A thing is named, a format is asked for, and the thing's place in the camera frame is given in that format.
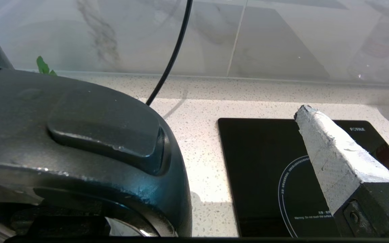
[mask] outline backsplash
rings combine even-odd
[[[160,74],[185,0],[0,0],[17,69]],[[389,84],[389,0],[194,0],[171,74]]]

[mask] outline speckled countertop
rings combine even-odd
[[[146,94],[153,89],[155,82],[148,83],[146,80],[150,77],[124,76],[116,78],[115,76],[97,77],[74,74],[65,74],[65,76],[102,84],[128,93],[142,101],[146,100]],[[138,80],[139,85],[146,82],[145,87],[140,85],[139,89],[133,89],[136,87],[132,83],[133,79]],[[329,97],[317,93],[317,97],[314,98],[313,92],[308,90],[305,85],[295,85],[295,89],[279,85],[275,86],[272,95],[280,102],[275,102],[268,99],[247,98],[250,96],[247,91],[242,96],[240,93],[243,91],[239,90],[241,87],[234,93],[226,95],[219,93],[217,94],[218,98],[214,99],[214,94],[203,93],[211,92],[214,89],[206,91],[202,83],[198,83],[197,88],[185,88],[185,90],[179,91],[180,97],[175,98],[177,95],[169,89],[177,89],[175,82],[184,83],[184,80],[178,82],[178,78],[173,78],[173,81],[174,83],[165,84],[163,87],[164,95],[161,93],[151,107],[162,115],[169,124],[184,157],[193,207],[193,236],[238,236],[217,129],[217,120],[221,117],[290,119],[303,103],[309,103],[332,119],[369,121],[389,144],[389,105],[383,105],[383,101],[385,104],[389,103],[389,89],[387,88],[361,88],[360,91],[367,90],[367,92],[360,92],[360,97],[352,97],[343,101],[335,100],[334,97],[340,98],[340,93],[349,96],[349,93],[355,92],[355,89],[323,87],[323,89],[329,89]],[[252,89],[255,90],[255,87],[252,87],[255,84],[252,83],[248,86],[246,89],[249,89],[249,92]],[[360,104],[349,104],[349,100]],[[367,103],[376,103],[376,105],[367,105]]]

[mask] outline tile grout line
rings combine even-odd
[[[244,17],[245,7],[247,6],[248,1],[249,0],[245,0],[244,7],[242,8],[241,19],[239,20],[238,29],[236,30],[235,42],[233,43],[232,55],[230,56],[229,65],[227,66],[226,77],[229,77],[230,65],[232,64],[233,54],[235,54],[236,42],[238,41],[239,36],[239,29],[241,29],[242,18]]]

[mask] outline screw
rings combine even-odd
[[[358,221],[360,220],[358,218],[358,215],[355,212],[351,212],[350,217],[351,217],[351,220],[354,221],[354,223],[358,223]]]

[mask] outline power cord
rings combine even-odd
[[[151,93],[150,98],[148,98],[146,104],[149,106],[153,102],[154,98],[156,98],[157,94],[159,93],[160,89],[162,88],[163,84],[165,83],[172,66],[176,60],[176,57],[178,56],[179,48],[181,47],[182,40],[184,38],[185,29],[187,29],[188,24],[188,17],[190,17],[190,10],[191,5],[193,3],[193,0],[187,0],[187,5],[185,6],[185,13],[184,13],[184,19],[182,20],[181,24],[181,30],[179,31],[178,40],[176,41],[175,48],[173,49],[172,56],[170,57],[169,63],[163,72],[162,77],[160,78],[160,81],[157,83],[156,88]]]

